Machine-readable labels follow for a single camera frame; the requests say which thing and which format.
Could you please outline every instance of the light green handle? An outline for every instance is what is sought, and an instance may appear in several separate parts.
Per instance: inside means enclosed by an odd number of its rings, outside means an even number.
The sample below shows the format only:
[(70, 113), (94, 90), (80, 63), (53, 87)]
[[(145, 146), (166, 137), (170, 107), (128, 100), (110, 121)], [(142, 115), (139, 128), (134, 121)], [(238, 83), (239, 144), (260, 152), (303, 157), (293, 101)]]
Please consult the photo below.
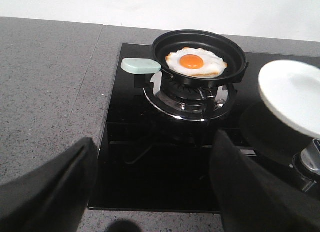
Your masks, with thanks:
[(121, 68), (134, 75), (155, 74), (160, 71), (161, 65), (148, 58), (124, 58)]

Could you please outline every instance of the black glass stovetop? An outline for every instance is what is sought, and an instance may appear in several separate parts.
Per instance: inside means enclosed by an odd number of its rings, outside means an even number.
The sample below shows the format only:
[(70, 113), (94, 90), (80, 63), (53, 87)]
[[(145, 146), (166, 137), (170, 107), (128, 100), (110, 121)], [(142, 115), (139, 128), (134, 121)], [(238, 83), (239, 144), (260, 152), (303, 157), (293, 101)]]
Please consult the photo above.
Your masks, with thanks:
[(239, 119), (250, 105), (261, 101), (260, 69), (280, 59), (320, 66), (316, 57), (245, 54), (249, 66), (242, 82), (234, 84), (236, 101), (229, 115), (211, 122), (187, 122), (154, 108), (145, 97), (138, 76), (120, 68), (124, 58), (152, 59), (151, 46), (123, 44), (89, 209), (219, 213), (208, 173), (217, 129), (225, 130), (240, 149), (252, 149), (242, 136)]

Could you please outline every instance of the black frying pan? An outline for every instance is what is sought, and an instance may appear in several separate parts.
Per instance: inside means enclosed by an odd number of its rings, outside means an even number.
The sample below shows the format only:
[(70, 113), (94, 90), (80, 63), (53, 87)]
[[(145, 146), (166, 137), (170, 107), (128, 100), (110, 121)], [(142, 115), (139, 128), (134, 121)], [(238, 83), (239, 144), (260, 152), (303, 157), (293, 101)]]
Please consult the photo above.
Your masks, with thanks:
[[(170, 53), (175, 53), (184, 47), (194, 49), (202, 48), (213, 52), (218, 57), (222, 58), (228, 64), (228, 67), (222, 75), (216, 78), (195, 78), (169, 69), (166, 62), (166, 56)], [(154, 60), (159, 63), (158, 69), (160, 71), (169, 74), (178, 83), (193, 88), (214, 88), (229, 83), (239, 83), (242, 81), (248, 66), (244, 51), (236, 43), (221, 35), (201, 30), (176, 30), (165, 33), (153, 42), (152, 54)], [(132, 73), (131, 68), (127, 69), (127, 66), (123, 65), (121, 65), (121, 67), (125, 71)], [(147, 70), (143, 69), (143, 72), (139, 71), (137, 74), (156, 73), (156, 67), (157, 66), (153, 67), (150, 72), (146, 72)]]

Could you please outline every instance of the granite countertop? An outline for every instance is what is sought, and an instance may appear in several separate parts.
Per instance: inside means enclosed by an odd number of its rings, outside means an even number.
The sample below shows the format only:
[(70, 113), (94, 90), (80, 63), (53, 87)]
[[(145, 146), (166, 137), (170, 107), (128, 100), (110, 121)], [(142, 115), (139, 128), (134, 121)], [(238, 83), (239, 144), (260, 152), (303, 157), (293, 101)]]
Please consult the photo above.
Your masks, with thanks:
[[(82, 137), (99, 145), (122, 43), (164, 30), (0, 17), (0, 184), (43, 165)], [(320, 57), (320, 42), (226, 35), (245, 52)], [(116, 219), (143, 231), (222, 231), (217, 214), (86, 210), (78, 231)]]

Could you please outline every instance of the gas stove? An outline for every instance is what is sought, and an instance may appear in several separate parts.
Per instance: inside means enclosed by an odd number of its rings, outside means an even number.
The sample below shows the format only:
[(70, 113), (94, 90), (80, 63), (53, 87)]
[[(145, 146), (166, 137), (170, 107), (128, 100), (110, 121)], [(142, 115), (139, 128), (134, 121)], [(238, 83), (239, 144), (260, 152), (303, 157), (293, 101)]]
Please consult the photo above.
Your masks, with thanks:
[[(166, 87), (170, 81), (165, 80), (170, 78), (160, 72), (134, 75), (123, 71), (120, 64), (124, 58), (152, 59), (150, 45), (123, 44), (89, 209), (219, 213), (209, 178), (210, 152), (218, 129), (224, 130), (246, 156), (275, 173), (280, 171), (278, 177), (291, 183), (291, 176), (278, 168), (290, 166), (294, 155), (311, 138), (297, 135), (300, 146), (291, 146), (280, 158), (274, 151), (269, 156), (262, 145), (257, 149), (252, 144), (251, 135), (267, 137), (270, 133), (257, 131), (252, 124), (264, 120), (259, 117), (263, 105), (258, 74), (274, 60), (296, 60), (320, 67), (319, 58), (254, 52), (245, 55), (249, 65), (241, 83), (226, 84), (215, 91), (190, 91)], [(165, 93), (160, 89), (163, 83)], [(182, 94), (178, 100), (170, 96), (172, 90)], [(186, 99), (186, 93), (194, 99)], [(208, 98), (214, 98), (214, 102), (208, 102)]]

